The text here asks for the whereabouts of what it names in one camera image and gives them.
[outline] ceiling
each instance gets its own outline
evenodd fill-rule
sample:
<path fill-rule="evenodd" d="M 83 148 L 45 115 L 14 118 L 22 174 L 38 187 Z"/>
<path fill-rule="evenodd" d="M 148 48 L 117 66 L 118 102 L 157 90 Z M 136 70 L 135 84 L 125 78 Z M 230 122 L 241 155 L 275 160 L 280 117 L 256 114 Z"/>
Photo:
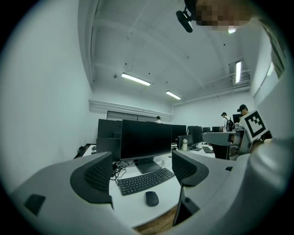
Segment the ceiling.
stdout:
<path fill-rule="evenodd" d="M 105 85 L 175 104 L 178 100 L 166 91 L 187 101 L 236 88 L 238 60 L 244 72 L 237 87 L 248 86 L 250 68 L 243 58 L 242 28 L 229 34 L 192 22 L 193 32 L 187 33 L 175 15 L 184 7 L 184 0 L 100 0 L 91 41 L 93 91 Z M 122 78 L 122 73 L 151 85 Z"/>

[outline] black mouse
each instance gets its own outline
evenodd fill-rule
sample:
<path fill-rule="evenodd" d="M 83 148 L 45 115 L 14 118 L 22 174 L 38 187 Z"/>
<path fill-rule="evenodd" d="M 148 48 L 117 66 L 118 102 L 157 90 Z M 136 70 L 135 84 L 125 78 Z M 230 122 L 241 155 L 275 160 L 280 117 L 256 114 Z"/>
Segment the black mouse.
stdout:
<path fill-rule="evenodd" d="M 147 206 L 154 207 L 158 205 L 159 199 L 157 197 L 156 192 L 149 191 L 149 192 L 146 192 L 145 195 L 146 195 Z"/>

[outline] monitor stand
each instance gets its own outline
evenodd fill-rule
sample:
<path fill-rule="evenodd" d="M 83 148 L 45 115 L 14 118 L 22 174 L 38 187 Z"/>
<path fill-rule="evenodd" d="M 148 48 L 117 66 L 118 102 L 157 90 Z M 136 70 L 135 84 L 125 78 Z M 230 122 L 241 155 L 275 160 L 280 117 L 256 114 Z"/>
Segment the monitor stand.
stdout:
<path fill-rule="evenodd" d="M 146 174 L 162 168 L 153 161 L 153 157 L 139 159 L 135 164 L 142 174 Z"/>

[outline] black backpack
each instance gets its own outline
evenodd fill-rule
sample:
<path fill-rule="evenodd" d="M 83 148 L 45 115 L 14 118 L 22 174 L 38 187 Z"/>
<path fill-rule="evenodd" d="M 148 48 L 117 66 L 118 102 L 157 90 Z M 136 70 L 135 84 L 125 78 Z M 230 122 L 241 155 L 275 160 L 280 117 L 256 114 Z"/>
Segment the black backpack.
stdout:
<path fill-rule="evenodd" d="M 230 118 L 230 120 L 228 120 L 225 117 L 225 119 L 227 120 L 227 123 L 226 123 L 226 131 L 228 131 L 228 132 L 233 131 L 233 129 L 234 129 L 234 122 L 231 120 L 231 118 Z"/>

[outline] white bottle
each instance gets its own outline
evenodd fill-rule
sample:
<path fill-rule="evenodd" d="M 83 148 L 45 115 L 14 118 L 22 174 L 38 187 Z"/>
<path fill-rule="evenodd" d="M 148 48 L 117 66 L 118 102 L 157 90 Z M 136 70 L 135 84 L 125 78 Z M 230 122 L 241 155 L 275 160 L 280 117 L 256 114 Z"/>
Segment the white bottle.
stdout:
<path fill-rule="evenodd" d="M 188 141 L 187 139 L 183 139 L 182 150 L 187 151 L 187 148 L 188 148 Z"/>

